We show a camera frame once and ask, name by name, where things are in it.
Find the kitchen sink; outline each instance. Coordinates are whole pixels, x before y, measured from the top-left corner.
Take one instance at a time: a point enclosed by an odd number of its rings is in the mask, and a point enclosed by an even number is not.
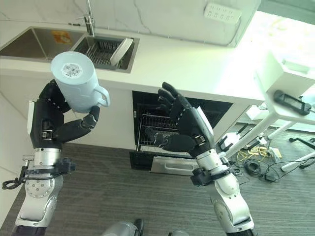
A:
[[[57,54],[70,51],[84,35],[65,29],[27,28],[0,48],[0,56],[51,61]]]
[[[139,39],[132,38],[132,44],[115,66],[110,64],[110,58],[126,37],[116,35],[85,36],[74,46],[74,51],[87,55],[95,68],[116,70],[130,73]]]
[[[67,29],[30,27],[0,48],[0,58],[50,62],[59,53],[76,51],[87,55],[95,68],[130,73],[139,44],[137,38],[132,38],[131,46],[118,64],[110,64],[111,56],[125,38],[106,34],[92,37]]]

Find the white pitcher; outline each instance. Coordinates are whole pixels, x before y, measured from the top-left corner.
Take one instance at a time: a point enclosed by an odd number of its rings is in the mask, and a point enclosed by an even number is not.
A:
[[[60,53],[52,60],[51,71],[73,111],[88,113],[92,106],[110,105],[109,93],[98,84],[93,62],[86,55]]]

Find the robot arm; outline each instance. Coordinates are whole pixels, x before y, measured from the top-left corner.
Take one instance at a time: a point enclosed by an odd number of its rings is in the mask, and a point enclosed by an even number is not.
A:
[[[215,149],[213,130],[201,108],[194,108],[171,85],[158,91],[160,107],[175,122],[179,135],[147,130],[155,144],[169,151],[188,151],[199,168],[193,171],[194,185],[207,188],[221,227],[228,236],[256,236],[249,207],[240,194],[237,178],[226,158]]]
[[[26,196],[13,236],[45,234],[63,186],[62,175],[75,170],[70,159],[62,159],[63,143],[88,134],[98,121],[98,106],[93,106],[83,119],[64,123],[63,113],[69,110],[54,80],[46,85],[36,102],[30,102],[28,133],[35,149],[34,157],[25,160],[19,178],[2,184],[3,189],[13,189],[25,183]]]

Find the label on pitcher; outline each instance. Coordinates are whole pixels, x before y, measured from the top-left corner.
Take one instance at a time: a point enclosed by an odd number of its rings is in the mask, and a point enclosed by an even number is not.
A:
[[[66,63],[63,65],[61,72],[69,79],[77,79],[82,75],[82,67],[77,63]]]

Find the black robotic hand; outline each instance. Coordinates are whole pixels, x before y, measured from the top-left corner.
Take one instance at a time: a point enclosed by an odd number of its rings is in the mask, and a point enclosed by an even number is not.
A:
[[[155,145],[169,151],[188,151],[192,157],[214,149],[212,127],[202,110],[192,107],[170,84],[164,82],[162,88],[158,90],[160,108],[169,114],[180,134],[163,135],[147,128]]]
[[[83,119],[64,123],[70,110],[55,80],[50,81],[36,102],[32,114],[30,137],[34,148],[62,148],[62,144],[88,134],[97,123],[99,107],[93,106]]]

